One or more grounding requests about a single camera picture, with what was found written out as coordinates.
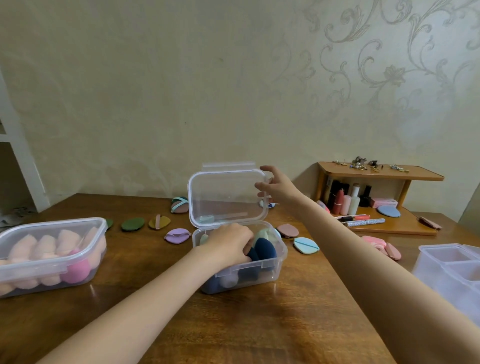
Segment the clear plastic box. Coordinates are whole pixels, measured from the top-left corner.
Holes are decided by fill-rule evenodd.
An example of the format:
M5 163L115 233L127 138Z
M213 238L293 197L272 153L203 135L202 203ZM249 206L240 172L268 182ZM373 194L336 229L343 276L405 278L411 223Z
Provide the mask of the clear plastic box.
M0 234L0 298L90 281L107 242L104 218L26 224Z
M480 326L480 248L422 245L412 273Z
M255 182L266 182L266 175L252 162L203 164L201 172L188 181L190 222L198 229L193 233L193 246L200 244L203 234L223 224L237 222L253 233L268 229L276 258L231 266L213 275L202 287L207 294L218 293L278 279L287 246L274 227L263 221L268 213L267 196L260 197Z

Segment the damask pattern wallpaper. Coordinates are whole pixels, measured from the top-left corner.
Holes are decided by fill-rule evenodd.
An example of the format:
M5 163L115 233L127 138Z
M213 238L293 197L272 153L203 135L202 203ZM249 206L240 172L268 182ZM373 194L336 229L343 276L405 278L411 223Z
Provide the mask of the damask pattern wallpaper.
M478 0L1 0L0 66L53 202L184 194L202 162L277 164L303 192L357 155L480 181Z

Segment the wooden table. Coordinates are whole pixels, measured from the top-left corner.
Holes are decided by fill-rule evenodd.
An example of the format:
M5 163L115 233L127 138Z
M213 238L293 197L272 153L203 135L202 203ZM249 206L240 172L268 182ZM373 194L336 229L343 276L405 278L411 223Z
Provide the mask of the wooden table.
M120 224L157 213L169 228L194 231L188 214L171 215L158 198L76 194L29 222L101 216L114 219L108 251L94 279L63 290L0 300L0 363L34 363L116 303L158 276L191 248L165 242L166 231ZM423 213L444 226L436 236L374 234L402 253L411 270L422 244L480 239L441 214ZM305 228L277 206L267 221ZM276 282L217 295L195 293L174 316L141 363L394 363L382 340L323 254L302 255L286 241L288 257Z
M438 173L432 172L418 166L404 166L405 170L409 172L400 172L390 168L388 164L380 164L378 172L371 169L367 165L367 170L358 170L350 168L350 164L342 166L335 162L318 162L320 173L318 176L317 192L315 194L315 201L325 197L324 192L328 189L327 177L332 177L335 180L342 180L342 178L366 178L366 179L387 179L387 180L402 180L403 187L398 197L395 197L398 201L397 209L400 211L401 216L399 218L389 218L377 212L372 207L359 207L357 214L367 214L371 218L384 218L386 221L383 224L375 225L362 225L351 228L352 231L371 233L371 232L388 232L394 234L413 234L413 235L436 235L435 229L429 228L417 221L417 217L403 207L403 202L407 196L408 188L412 181L443 181L444 177Z

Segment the hinged lid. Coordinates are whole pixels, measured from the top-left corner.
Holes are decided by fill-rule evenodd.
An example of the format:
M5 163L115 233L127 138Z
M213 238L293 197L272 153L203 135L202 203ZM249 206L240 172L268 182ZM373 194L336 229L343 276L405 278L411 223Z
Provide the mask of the hinged lid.
M263 220L268 213L258 204L256 182L268 182L265 173L254 162L206 163L202 171L188 181L190 222L198 228L225 223Z

